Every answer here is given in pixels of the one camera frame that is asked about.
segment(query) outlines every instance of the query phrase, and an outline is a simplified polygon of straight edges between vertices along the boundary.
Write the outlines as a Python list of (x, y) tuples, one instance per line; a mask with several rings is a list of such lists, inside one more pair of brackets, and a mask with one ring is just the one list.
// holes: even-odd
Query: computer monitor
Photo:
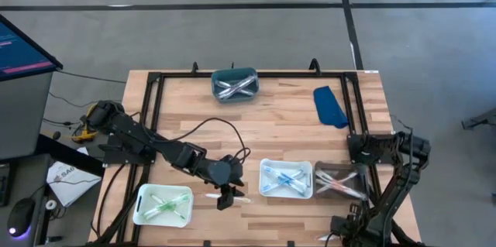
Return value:
[(0, 81), (62, 69), (62, 64), (0, 15)]

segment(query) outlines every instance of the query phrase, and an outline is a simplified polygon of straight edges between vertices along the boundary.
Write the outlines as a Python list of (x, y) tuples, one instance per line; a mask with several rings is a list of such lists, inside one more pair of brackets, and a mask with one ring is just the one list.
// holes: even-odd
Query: wooden table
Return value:
[[(134, 70), (129, 73), (122, 100), (129, 114), (141, 109), (148, 72)], [(357, 74), (370, 132), (389, 133), (392, 125), (379, 73), (359, 71)], [(235, 105), (219, 104), (212, 96), (208, 78), (166, 79), (158, 132), (172, 138), (212, 116), (231, 121), (238, 128), (246, 146), (252, 149), (249, 159), (244, 163), (243, 181), (246, 186), (240, 188), (252, 203), (236, 202), (231, 208), (218, 211), (215, 208), (216, 199), (204, 197), (206, 193), (217, 193), (212, 185), (204, 185), (197, 177), (172, 169), (159, 154), (151, 167), (149, 183), (190, 187), (195, 194), (193, 218), (185, 228), (143, 226), (139, 245), (200, 246), (204, 240), (211, 240), (213, 246), (286, 246), (287, 241), (295, 241), (296, 246), (323, 245), (316, 239), (329, 233), (331, 216), (347, 215), (349, 201), (266, 198), (259, 194), (258, 183), (260, 161), (263, 158), (350, 163), (346, 145), (348, 129), (322, 125), (315, 110), (312, 92), (326, 85), (331, 87), (345, 110), (341, 85), (335, 78), (261, 78), (256, 99)], [(353, 91), (351, 84), (349, 87), (349, 91)], [(350, 93), (350, 98), (356, 125), (360, 125), (353, 93)], [(205, 147), (207, 156), (212, 159), (235, 153), (240, 148), (235, 132), (221, 122), (203, 125), (187, 141)], [(117, 168), (110, 166), (105, 171), (97, 211), (103, 192)], [(391, 178), (391, 170), (391, 166), (378, 167), (383, 189)], [(126, 166), (109, 191), (102, 215), (102, 230), (121, 209), (128, 172), (129, 166)], [(140, 172), (136, 175), (136, 182), (139, 177)], [(131, 239), (131, 218), (128, 219), (125, 240)], [(406, 198), (394, 219), (407, 235), (420, 240), (410, 197)], [(95, 240), (93, 232), (89, 240)], [(329, 245), (339, 245), (339, 240)]]

